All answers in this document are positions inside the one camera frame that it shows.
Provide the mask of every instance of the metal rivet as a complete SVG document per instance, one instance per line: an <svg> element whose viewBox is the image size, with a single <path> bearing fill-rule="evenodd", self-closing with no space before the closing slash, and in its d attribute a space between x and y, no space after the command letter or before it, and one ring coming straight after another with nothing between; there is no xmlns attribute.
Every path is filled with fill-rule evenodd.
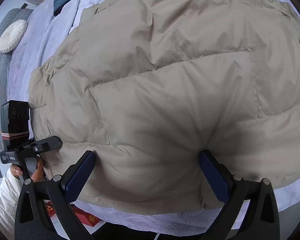
<svg viewBox="0 0 300 240"><path fill-rule="evenodd" d="M269 181L269 179L263 179L263 183L266 184L266 185L269 185L270 181Z"/></svg>
<svg viewBox="0 0 300 240"><path fill-rule="evenodd" d="M237 181L242 180L242 177L241 177L240 175L238 175L238 174L234 174L234 175L233 175L233 178L234 178L235 180L237 180Z"/></svg>
<svg viewBox="0 0 300 240"><path fill-rule="evenodd" d="M61 175L56 175L53 177L53 181L59 181L61 180Z"/></svg>
<svg viewBox="0 0 300 240"><path fill-rule="evenodd" d="M26 179L26 180L25 180L25 184L26 184L26 185L29 185L30 183L31 183L31 179Z"/></svg>

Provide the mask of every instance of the clamp handle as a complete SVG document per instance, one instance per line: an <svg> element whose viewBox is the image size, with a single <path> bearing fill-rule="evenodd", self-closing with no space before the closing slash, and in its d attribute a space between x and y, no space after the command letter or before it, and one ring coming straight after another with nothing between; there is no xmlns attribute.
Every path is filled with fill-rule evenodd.
<svg viewBox="0 0 300 240"><path fill-rule="evenodd" d="M36 169L38 168L38 160L39 160L39 157L36 155L34 157L31 157L31 158L26 158L24 161L25 161L25 167L23 167L23 171L28 171L28 174L29 174L29 178L31 178L32 174L34 174L34 172L36 171ZM19 179L21 181L21 183L23 184L24 183L24 178L22 175L19 176Z"/></svg>
<svg viewBox="0 0 300 240"><path fill-rule="evenodd" d="M240 229L232 240L279 240L280 224L274 191L268 179L260 183L232 176L224 165L205 150L199 165L219 201L225 203L218 217L200 240L225 240L244 200L250 199Z"/></svg>
<svg viewBox="0 0 300 240"><path fill-rule="evenodd" d="M61 187L68 204L77 200L95 165L94 152L86 151L77 163L71 165L63 174Z"/></svg>

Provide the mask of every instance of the black clamp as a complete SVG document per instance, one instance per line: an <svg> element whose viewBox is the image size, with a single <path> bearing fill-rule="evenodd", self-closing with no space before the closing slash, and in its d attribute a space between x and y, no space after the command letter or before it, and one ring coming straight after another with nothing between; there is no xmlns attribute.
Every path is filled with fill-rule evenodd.
<svg viewBox="0 0 300 240"><path fill-rule="evenodd" d="M199 165L218 200L225 203L200 240L225 240L244 200L250 200L250 204L237 235L231 240L280 239L278 208L269 179L254 182L232 175L208 150L199 154Z"/></svg>
<svg viewBox="0 0 300 240"><path fill-rule="evenodd" d="M57 136L51 136L39 141L35 141L32 138L27 140L19 147L3 150L0 152L0 158L3 164L12 163L20 167L23 173L23 182L24 180L30 178L30 174L28 172L29 164L27 165L27 159L36 158L38 154L60 149L61 145L61 140Z"/></svg>
<svg viewBox="0 0 300 240"><path fill-rule="evenodd" d="M86 151L63 175L55 175L49 181L36 183L26 179L16 211L15 240L64 240L56 233L44 200L51 201L71 240L94 240L74 214L70 203L77 200L95 165L94 152Z"/></svg>

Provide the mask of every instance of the puffer jacket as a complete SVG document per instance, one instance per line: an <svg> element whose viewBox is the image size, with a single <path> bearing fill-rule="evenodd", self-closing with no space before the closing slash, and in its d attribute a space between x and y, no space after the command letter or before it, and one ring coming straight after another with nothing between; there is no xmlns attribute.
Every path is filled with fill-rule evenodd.
<svg viewBox="0 0 300 240"><path fill-rule="evenodd" d="M129 213L220 207L198 165L300 178L300 19L277 0L106 0L85 9L29 85L42 157L98 161L79 200Z"/></svg>

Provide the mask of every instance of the blue clamp pad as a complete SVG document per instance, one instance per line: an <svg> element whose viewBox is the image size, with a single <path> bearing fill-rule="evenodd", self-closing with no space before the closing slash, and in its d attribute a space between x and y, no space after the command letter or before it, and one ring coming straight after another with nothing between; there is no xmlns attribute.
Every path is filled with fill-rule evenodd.
<svg viewBox="0 0 300 240"><path fill-rule="evenodd" d="M219 165L219 163L216 162L214 165L213 161L203 151L199 153L199 165L217 199L227 203L230 199L229 187L215 166Z"/></svg>
<svg viewBox="0 0 300 240"><path fill-rule="evenodd" d="M78 167L75 167L77 168L76 171L72 171L73 176L64 186L64 196L67 203L74 202L78 199L81 190L96 165L96 156L94 152L87 151L86 153L87 156Z"/></svg>

